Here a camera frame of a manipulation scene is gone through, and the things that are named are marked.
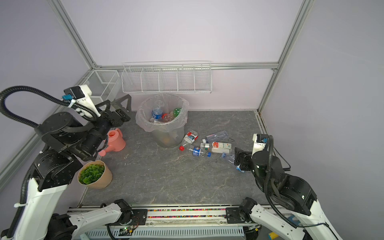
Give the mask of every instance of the wire basket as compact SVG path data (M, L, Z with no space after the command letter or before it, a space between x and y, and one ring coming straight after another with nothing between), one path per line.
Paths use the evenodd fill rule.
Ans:
M92 96L89 97L93 104L105 100L113 101L121 88L119 79L120 75L116 70L93 70L85 81L92 91Z
M123 63L121 74L124 93L210 93L210 62L166 64Z

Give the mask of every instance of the green bottle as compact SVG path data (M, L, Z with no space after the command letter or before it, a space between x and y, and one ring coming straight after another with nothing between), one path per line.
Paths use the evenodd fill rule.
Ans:
M180 114L180 111L181 111L181 108L175 108L175 110L173 110L173 116L177 117Z

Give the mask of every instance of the plastic bottle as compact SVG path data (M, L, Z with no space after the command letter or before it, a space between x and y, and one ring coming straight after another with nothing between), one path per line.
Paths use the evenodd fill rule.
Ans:
M175 108L172 112L170 112L169 114L174 116L174 117L177 117L179 114L180 114L180 111L181 111L181 108Z
M223 152L223 154L221 154L221 157L228 160L231 163L235 162L235 155L234 154L227 154L227 153ZM239 170L240 172L244 172L244 171L240 170L240 165L236 166L236 169Z
M213 142L213 143L200 143L200 147L205 150L211 150L215 153L227 153L229 154L232 150L232 144L225 142Z
M220 140L226 139L228 137L227 131L221 131L218 133L214 133L211 135L206 136L203 139L203 143L213 143L213 142L218 142Z
M195 147L191 144L187 144L185 147L189 151L192 151L193 156L196 156L196 157L205 157L205 156L210 157L211 156L210 152L207 152L206 150L201 149L199 147Z
M195 130L189 131L183 138L181 146L179 147L180 151L184 150L184 147L188 144L192 144L198 138L198 134Z
M228 153L223 152L223 154L221 154L221 157L230 161L231 163L235 162L235 155L234 154L228 154Z
M168 114L168 113L164 113L162 116L161 116L161 119L162 119L162 122L170 122L172 121L173 119L175 119L175 117L171 114Z
M163 110L161 109L164 107L164 102L161 100L158 100L155 102L155 108L152 110L152 117L154 119L160 119L161 115L163 114Z

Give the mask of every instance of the cable tie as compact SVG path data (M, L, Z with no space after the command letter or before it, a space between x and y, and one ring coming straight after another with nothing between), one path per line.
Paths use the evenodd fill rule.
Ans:
M20 204L19 202L18 203L15 203L14 205L13 205L13 207L24 207L24 206L27 206L28 204Z
M76 102L76 100L75 100L75 99L72 99L72 100L71 100L71 103L68 105L68 107L71 108L72 105L73 105L75 102Z
M13 239L14 237L11 237L11 238L7 238L7 235L5 235L4 237L1 238L1 240L11 240Z

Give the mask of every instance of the plastic bag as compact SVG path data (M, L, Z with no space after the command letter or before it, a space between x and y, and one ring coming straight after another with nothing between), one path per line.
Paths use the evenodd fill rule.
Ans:
M162 107L163 113L170 113L175 108L181 108L179 115L170 122L152 123L149 120L152 118L152 110L155 107L155 102L161 100L164 102ZM136 114L136 123L146 132L160 130L162 132L170 132L174 129L184 126L187 123L189 103L184 98L174 94L159 94L146 99L141 103Z

